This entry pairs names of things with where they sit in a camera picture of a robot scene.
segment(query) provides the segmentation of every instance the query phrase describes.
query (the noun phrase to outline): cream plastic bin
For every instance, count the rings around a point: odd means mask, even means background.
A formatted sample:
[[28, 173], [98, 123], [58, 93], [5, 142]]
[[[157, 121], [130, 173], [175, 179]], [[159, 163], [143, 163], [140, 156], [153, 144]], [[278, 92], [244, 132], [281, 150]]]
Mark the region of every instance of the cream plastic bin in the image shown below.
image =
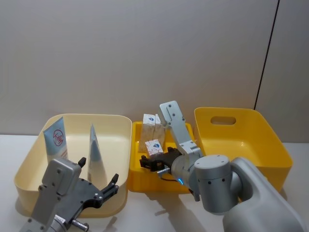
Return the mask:
[[[81, 217], [102, 218], [114, 215], [126, 204], [126, 181], [131, 147], [131, 120], [124, 116], [113, 115], [64, 114], [49, 119], [42, 131], [62, 116], [64, 118], [69, 160], [78, 162], [81, 157], [87, 158], [87, 163], [82, 168], [80, 178], [87, 179], [91, 123], [96, 130], [108, 182], [115, 173], [119, 174], [118, 193], [100, 209], [85, 209]], [[45, 140], [42, 131], [14, 179], [21, 204], [28, 212], [33, 210], [39, 195], [38, 187], [42, 183], [42, 177], [47, 167]]]

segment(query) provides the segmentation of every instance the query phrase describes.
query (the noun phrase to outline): white table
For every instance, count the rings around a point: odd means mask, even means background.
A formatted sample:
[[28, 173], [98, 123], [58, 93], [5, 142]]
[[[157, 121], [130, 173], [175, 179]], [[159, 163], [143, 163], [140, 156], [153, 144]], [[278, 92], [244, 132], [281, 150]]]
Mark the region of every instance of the white table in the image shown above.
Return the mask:
[[[1, 231], [19, 231], [26, 222], [27, 217], [20, 214], [23, 210], [14, 186], [14, 176], [35, 139], [36, 136], [0, 135]], [[284, 145], [294, 160], [284, 185], [285, 195], [309, 226], [309, 144]], [[92, 232], [223, 232], [222, 216], [206, 212], [202, 203], [195, 202], [190, 194], [146, 195], [129, 191], [126, 206], [120, 213], [113, 217], [83, 218], [80, 221], [88, 222]], [[80, 232], [76, 228], [70, 231]]]

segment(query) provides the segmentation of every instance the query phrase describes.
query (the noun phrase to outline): tube of cream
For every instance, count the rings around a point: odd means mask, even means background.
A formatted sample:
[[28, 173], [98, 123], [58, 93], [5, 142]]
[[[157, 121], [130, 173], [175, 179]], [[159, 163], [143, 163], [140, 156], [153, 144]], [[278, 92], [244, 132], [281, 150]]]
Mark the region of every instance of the tube of cream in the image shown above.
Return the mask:
[[107, 178], [94, 126], [90, 129], [88, 180], [98, 189], [107, 185]]
[[47, 161], [62, 157], [68, 158], [67, 140], [64, 131], [63, 117], [43, 131], [47, 153]]

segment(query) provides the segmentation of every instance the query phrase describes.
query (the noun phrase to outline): yellow plastic bin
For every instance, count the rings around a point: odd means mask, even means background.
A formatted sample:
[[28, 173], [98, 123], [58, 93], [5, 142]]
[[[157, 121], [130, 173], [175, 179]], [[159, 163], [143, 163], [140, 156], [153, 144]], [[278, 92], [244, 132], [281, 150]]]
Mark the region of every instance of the yellow plastic bin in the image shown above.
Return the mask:
[[[119, 174], [118, 193], [104, 203], [100, 209], [85, 209], [81, 217], [102, 218], [116, 214], [125, 206], [127, 198], [126, 183], [130, 159], [131, 120], [118, 115], [64, 114], [50, 118], [42, 131], [62, 116], [69, 160], [78, 162], [81, 157], [87, 158], [80, 178], [87, 179], [91, 123], [96, 130], [108, 182], [115, 173]], [[42, 184], [42, 178], [47, 168], [45, 140], [42, 131], [14, 179], [20, 202], [24, 209], [30, 213], [39, 196], [38, 187]]]
[[281, 190], [293, 161], [259, 112], [201, 107], [195, 110], [195, 119], [195, 137], [204, 155], [247, 158]]
[[[178, 182], [161, 180], [156, 172], [150, 172], [148, 169], [140, 167], [140, 157], [145, 155], [145, 153], [138, 152], [141, 127], [142, 122], [133, 122], [128, 189], [134, 192], [174, 191], [189, 193], [188, 188], [180, 185]], [[190, 137], [194, 140], [191, 125], [186, 123], [186, 127]], [[165, 144], [163, 145], [164, 152], [167, 152], [169, 146], [176, 147], [170, 131], [167, 131]], [[164, 178], [173, 179], [170, 174], [165, 174]]]

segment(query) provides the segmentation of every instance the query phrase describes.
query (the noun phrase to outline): white tube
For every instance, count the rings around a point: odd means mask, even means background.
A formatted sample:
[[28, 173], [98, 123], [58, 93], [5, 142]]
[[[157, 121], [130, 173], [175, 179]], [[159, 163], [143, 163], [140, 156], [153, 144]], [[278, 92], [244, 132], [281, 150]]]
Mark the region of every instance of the white tube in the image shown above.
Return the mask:
[[88, 180], [98, 189], [102, 189], [107, 185], [98, 139], [92, 124], [90, 129]]

